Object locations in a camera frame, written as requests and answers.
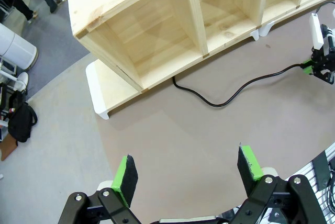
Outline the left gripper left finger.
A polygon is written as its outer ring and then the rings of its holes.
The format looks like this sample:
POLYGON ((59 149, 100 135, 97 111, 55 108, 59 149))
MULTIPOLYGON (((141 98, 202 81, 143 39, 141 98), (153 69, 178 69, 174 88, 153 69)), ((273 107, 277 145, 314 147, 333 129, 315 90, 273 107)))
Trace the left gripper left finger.
POLYGON ((127 154, 110 186, 87 196, 84 192, 69 195, 58 224, 100 224, 110 220, 112 224, 141 224, 130 210, 138 181, 134 159, 127 154))

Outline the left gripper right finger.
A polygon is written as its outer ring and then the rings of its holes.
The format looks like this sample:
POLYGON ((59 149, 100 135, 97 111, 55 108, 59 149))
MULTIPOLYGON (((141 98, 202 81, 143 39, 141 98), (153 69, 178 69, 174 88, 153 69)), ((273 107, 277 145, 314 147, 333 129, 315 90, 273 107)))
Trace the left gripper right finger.
POLYGON ((306 176, 265 174, 249 145, 239 146, 237 167, 247 199, 229 224, 260 224, 269 208, 282 213, 286 224, 327 224, 306 176))

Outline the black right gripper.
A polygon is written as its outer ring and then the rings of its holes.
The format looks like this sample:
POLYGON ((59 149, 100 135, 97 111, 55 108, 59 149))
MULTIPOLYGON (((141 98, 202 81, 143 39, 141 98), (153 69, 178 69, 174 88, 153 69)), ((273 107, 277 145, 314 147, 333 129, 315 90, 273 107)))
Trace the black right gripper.
POLYGON ((313 75, 329 84, 335 82, 335 48, 330 48, 325 55, 323 49, 312 48, 311 59, 300 64, 303 72, 313 75))

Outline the black backpack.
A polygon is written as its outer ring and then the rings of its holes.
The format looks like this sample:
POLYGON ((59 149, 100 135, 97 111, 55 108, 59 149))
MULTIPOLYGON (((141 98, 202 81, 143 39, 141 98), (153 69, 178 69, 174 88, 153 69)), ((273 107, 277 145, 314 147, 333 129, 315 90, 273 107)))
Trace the black backpack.
POLYGON ((31 130, 38 122, 34 109, 27 103, 22 103, 11 113, 8 122, 8 133, 16 142, 26 142, 31 135, 31 130))

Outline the brown board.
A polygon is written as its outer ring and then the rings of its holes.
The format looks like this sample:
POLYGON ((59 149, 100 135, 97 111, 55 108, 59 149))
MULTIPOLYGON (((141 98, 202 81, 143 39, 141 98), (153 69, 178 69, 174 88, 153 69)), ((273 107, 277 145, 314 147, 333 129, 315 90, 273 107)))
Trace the brown board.
POLYGON ((4 140, 0 142, 0 160, 5 161, 5 159, 18 147, 17 140, 8 133, 4 140))

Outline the wooden compartment shelf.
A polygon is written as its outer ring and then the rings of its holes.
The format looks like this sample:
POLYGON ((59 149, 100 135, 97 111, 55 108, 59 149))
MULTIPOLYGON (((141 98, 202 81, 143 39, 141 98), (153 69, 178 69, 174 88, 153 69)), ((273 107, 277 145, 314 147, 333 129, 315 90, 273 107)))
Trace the wooden compartment shelf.
POLYGON ((138 91, 316 0, 68 0, 75 39, 138 91))

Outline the white cylindrical air purifier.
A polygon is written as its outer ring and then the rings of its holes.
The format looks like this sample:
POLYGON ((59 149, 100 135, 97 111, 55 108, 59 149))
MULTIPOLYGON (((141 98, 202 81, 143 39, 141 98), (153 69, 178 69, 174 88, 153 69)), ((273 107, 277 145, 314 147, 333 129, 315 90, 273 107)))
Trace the white cylindrical air purifier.
POLYGON ((22 70, 27 70, 35 63, 38 57, 38 49, 0 23, 0 57, 22 70))

